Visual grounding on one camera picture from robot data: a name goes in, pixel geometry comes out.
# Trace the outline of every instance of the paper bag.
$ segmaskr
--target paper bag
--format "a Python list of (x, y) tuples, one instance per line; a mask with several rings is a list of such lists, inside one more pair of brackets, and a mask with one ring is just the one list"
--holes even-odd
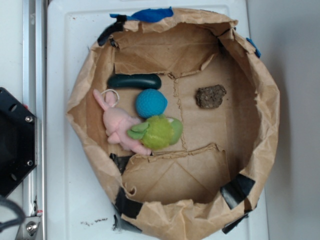
[[(280, 96), (256, 49), (237, 34), (236, 20), (204, 10), (173, 12), (156, 23), (118, 21), (122, 31), (93, 44), (67, 118), (123, 220), (162, 240), (200, 240), (257, 206), (275, 160)], [(162, 80), (164, 113), (184, 129), (177, 144), (134, 155), (108, 144), (93, 89), (104, 91), (113, 74), (150, 73)], [(222, 104), (200, 108), (197, 90), (218, 84), (227, 92)], [(119, 89), (117, 107), (137, 116), (140, 92)]]

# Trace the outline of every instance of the brown rock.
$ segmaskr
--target brown rock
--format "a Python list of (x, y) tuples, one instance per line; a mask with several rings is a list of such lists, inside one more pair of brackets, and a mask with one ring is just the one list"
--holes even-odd
[(199, 88), (196, 93), (196, 104), (204, 109), (216, 109), (222, 104), (227, 91), (222, 85)]

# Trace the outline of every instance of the plush rabbit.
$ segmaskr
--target plush rabbit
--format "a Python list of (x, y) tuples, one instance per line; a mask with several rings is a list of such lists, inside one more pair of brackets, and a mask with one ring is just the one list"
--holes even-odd
[(127, 134), (127, 131), (133, 125), (141, 123), (140, 119), (130, 116), (122, 108), (115, 107), (117, 99), (113, 92), (117, 94), (119, 100), (118, 93), (112, 89), (107, 90), (105, 100), (98, 90), (93, 90), (95, 100), (104, 110), (103, 122), (106, 128), (105, 133), (108, 136), (108, 143), (120, 144), (124, 150), (131, 150), (140, 155), (150, 155), (151, 149), (146, 148), (139, 140), (134, 140)]

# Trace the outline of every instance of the gray wall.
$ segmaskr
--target gray wall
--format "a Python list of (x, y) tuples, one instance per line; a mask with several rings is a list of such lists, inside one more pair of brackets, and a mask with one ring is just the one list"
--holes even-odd
[(320, 1), (247, 0), (250, 35), (281, 93), (266, 184), (270, 240), (320, 239)]

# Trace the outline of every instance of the blue ball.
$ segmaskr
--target blue ball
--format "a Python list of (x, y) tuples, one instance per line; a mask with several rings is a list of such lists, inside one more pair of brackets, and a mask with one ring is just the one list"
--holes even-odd
[(145, 119), (163, 114), (167, 105), (168, 101), (165, 96), (155, 89), (143, 90), (135, 101), (138, 115)]

